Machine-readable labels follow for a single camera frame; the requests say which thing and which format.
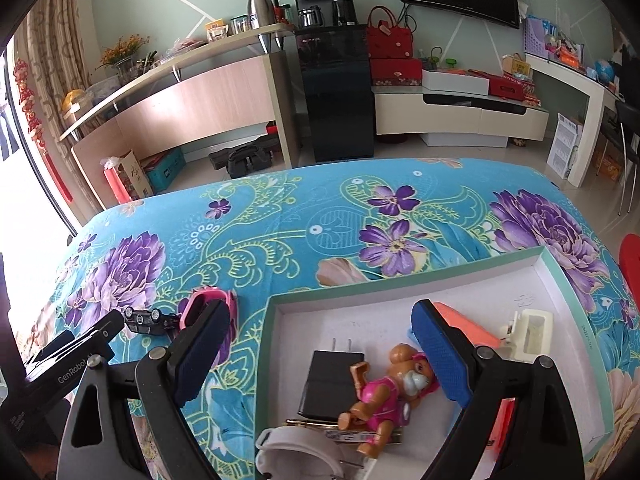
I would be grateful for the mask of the black toy car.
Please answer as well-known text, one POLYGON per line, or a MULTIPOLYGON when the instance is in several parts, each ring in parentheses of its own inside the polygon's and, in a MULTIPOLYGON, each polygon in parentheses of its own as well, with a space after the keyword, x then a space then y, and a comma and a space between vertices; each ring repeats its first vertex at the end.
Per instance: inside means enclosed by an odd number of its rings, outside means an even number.
POLYGON ((178 315, 164 313, 160 309, 134 310, 126 307, 122 315, 128 330, 134 334, 175 337, 179 331, 178 315))

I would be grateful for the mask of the pink smart watch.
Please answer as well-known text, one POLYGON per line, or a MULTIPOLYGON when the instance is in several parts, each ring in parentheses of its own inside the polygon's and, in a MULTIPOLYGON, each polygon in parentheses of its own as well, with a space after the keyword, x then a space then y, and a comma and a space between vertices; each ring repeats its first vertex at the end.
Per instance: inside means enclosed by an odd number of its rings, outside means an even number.
POLYGON ((229 359, 231 346, 238 333, 237 301, 238 297, 234 290, 202 286, 193 289, 188 298, 183 298, 178 303, 179 330, 193 325, 209 304, 217 306, 216 315, 210 319, 207 332, 209 335, 217 336, 219 341, 218 352, 213 360, 212 368, 224 364, 229 359))

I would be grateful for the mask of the cream plastic hair claw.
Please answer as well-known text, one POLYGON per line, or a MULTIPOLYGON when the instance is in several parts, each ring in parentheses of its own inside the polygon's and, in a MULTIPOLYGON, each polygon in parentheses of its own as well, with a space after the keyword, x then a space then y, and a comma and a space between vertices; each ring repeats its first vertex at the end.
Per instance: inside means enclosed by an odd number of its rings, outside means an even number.
POLYGON ((549 311, 516 311, 512 320, 500 330, 500 356, 525 363, 533 363, 538 356, 548 356, 553 325, 553 314, 549 311))

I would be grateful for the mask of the white smart watch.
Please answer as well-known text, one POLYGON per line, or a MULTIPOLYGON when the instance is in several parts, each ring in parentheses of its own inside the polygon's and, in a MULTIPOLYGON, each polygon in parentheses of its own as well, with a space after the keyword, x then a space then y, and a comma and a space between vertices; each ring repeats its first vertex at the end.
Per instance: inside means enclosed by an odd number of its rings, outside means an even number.
POLYGON ((343 479, 344 455, 321 432, 294 426, 262 430, 255 466, 265 479, 343 479))

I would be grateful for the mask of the black power adapter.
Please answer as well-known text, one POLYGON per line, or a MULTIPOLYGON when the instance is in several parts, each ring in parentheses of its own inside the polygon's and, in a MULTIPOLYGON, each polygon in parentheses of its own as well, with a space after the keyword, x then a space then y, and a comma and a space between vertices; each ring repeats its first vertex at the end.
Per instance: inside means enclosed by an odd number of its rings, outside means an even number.
POLYGON ((336 424, 357 402, 350 368, 363 361, 362 352, 314 350, 297 414, 314 422, 336 424))

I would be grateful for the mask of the brown pink puppy toy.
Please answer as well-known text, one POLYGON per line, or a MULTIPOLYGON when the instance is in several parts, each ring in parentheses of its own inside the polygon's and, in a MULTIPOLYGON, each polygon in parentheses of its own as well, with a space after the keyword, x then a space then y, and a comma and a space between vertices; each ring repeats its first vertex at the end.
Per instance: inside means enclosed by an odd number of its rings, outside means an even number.
POLYGON ((388 354, 390 366, 378 379, 367 378, 366 361, 350 368, 357 402, 337 419, 340 429, 366 427, 375 437, 358 445, 357 451, 378 458, 397 428, 409 425, 412 412, 424 396, 434 392, 439 382, 425 354, 410 344, 396 344, 388 354))

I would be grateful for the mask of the patterned white rectangular block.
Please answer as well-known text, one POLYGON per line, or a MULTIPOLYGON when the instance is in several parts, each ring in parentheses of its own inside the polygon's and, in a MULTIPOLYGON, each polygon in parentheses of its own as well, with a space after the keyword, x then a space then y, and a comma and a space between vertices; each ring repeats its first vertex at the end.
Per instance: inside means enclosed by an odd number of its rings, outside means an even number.
POLYGON ((319 431, 328 439, 339 444, 360 444, 368 442, 375 437, 375 432, 366 427, 353 426, 348 429, 340 429, 337 424, 329 424, 328 422, 313 422, 312 420, 303 419, 287 419, 285 426, 302 427, 319 431))

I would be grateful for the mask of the blue orange toy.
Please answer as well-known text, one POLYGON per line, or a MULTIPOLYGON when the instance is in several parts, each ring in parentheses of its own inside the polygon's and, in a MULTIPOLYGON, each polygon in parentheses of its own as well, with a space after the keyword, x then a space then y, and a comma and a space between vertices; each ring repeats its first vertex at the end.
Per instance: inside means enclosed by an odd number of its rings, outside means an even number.
POLYGON ((500 451, 506 440, 508 434, 510 421, 515 406, 515 399, 503 399, 499 406, 499 411, 491 429, 487 447, 494 453, 495 456, 500 454, 500 451))
POLYGON ((461 330, 475 347, 486 346, 494 350, 500 347, 500 339, 498 337, 469 320, 462 313, 439 301, 434 302, 434 307, 450 327, 461 330))

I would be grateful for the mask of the white power adapter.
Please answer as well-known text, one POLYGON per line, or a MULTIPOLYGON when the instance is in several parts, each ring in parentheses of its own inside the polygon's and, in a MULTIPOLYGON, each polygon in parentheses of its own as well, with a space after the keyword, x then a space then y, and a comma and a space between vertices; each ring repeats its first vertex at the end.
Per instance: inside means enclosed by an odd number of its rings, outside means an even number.
POLYGON ((368 480, 372 478, 373 469, 378 464, 378 461, 364 456, 360 462, 340 460, 340 464, 343 467, 343 478, 345 480, 368 480))

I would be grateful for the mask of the red paper bag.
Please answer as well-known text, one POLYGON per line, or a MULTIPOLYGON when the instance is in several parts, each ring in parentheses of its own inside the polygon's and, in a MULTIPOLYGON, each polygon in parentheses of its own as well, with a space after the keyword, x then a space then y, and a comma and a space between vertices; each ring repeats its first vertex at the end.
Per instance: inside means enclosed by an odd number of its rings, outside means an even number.
POLYGON ((126 172, 120 168, 118 157, 109 157, 102 162, 105 180, 114 194, 115 200, 119 204, 126 204, 132 201, 125 179, 126 172))

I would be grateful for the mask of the red plastic stool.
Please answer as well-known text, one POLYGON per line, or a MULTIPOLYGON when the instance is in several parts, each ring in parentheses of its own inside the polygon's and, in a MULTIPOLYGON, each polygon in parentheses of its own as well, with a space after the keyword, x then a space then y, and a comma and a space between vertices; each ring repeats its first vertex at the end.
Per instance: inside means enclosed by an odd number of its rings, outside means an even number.
POLYGON ((640 236, 638 234, 627 234, 620 244, 620 270, 638 306, 640 304, 640 236))

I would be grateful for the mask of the black bag on floor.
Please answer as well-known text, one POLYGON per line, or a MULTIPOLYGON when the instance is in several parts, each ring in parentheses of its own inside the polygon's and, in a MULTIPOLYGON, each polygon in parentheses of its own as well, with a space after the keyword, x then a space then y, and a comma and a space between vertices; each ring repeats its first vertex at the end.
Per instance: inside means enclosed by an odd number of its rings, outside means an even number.
POLYGON ((216 170, 224 168, 231 179, 236 179, 270 168, 277 151, 280 151, 278 137, 264 134, 254 141, 210 153, 208 159, 216 170))

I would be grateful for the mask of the orange flower vase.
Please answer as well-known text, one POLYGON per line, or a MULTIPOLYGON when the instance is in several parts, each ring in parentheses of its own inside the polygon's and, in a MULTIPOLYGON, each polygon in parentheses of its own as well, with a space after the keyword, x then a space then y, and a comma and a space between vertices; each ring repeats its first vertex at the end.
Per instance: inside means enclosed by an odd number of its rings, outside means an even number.
POLYGON ((139 34, 127 38, 120 37, 114 47, 106 48, 100 57, 100 67, 111 67, 116 70, 122 84, 127 81, 131 67, 134 66, 134 55, 147 43, 149 38, 139 34))

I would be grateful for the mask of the steel thermos jug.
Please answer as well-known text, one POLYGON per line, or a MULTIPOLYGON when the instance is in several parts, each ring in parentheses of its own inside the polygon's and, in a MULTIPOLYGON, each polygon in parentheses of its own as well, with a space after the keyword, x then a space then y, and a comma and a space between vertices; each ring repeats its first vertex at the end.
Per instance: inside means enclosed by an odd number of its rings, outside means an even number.
POLYGON ((278 21, 276 7, 278 5, 279 0, 248 0, 247 15, 250 20, 250 28, 258 29, 276 24, 278 21))

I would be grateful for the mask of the white flat box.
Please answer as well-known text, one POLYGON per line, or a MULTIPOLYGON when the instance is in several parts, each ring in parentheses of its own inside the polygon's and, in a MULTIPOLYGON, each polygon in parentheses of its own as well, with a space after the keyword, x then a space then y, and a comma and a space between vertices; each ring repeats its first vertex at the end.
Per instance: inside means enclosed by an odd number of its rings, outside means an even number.
POLYGON ((462 70, 422 70, 422 86, 428 91, 469 93, 476 96, 487 96, 489 80, 484 77, 470 75, 462 70))

